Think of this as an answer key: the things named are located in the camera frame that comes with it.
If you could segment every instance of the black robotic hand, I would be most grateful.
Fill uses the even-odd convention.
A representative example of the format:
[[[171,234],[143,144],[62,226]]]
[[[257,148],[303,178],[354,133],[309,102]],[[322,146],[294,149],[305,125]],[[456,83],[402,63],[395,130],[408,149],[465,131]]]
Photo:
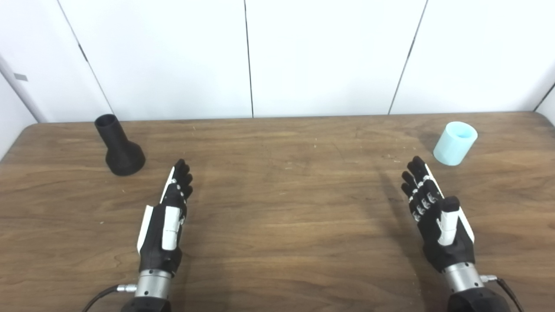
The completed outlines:
[[[401,189],[424,239],[424,255],[439,272],[457,263],[475,263],[474,234],[458,198],[444,198],[430,169],[418,156],[402,174]]]
[[[193,192],[189,166],[180,159],[172,167],[160,203],[147,206],[139,232],[139,271],[162,270],[175,275],[181,263],[181,226],[187,216],[186,200]]]

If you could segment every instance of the black funnel-shaped object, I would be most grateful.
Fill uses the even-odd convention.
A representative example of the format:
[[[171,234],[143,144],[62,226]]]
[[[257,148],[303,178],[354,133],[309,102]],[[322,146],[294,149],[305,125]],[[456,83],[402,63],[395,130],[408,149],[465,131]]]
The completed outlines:
[[[106,163],[115,175],[131,175],[143,167],[143,150],[136,143],[127,140],[115,115],[102,115],[94,121],[94,125],[108,147]]]

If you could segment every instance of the cable connector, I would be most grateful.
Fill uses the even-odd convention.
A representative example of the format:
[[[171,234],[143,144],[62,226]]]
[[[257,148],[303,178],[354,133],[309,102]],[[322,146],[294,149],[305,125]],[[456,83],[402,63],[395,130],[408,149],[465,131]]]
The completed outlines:
[[[137,290],[136,284],[121,284],[118,285],[116,292],[118,293],[134,293]]]
[[[495,275],[480,275],[480,279],[482,280],[482,283],[487,283],[490,281],[496,281],[499,278],[497,278],[497,276]]]

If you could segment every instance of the silver cylinder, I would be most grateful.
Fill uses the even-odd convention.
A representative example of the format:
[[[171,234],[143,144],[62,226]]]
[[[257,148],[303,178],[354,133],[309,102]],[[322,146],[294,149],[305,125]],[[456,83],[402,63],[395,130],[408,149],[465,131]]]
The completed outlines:
[[[461,262],[446,267],[443,270],[443,276],[445,276],[452,293],[484,287],[474,264],[469,262]]]
[[[168,299],[171,274],[161,270],[141,271],[135,297],[156,297]]]

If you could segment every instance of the light blue cylinder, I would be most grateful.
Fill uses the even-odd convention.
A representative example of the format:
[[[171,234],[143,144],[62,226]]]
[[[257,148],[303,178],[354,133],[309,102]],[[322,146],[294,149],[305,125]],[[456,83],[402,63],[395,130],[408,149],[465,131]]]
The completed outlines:
[[[477,138],[478,133],[471,125],[450,122],[433,149],[433,156],[442,164],[456,166],[461,163]]]

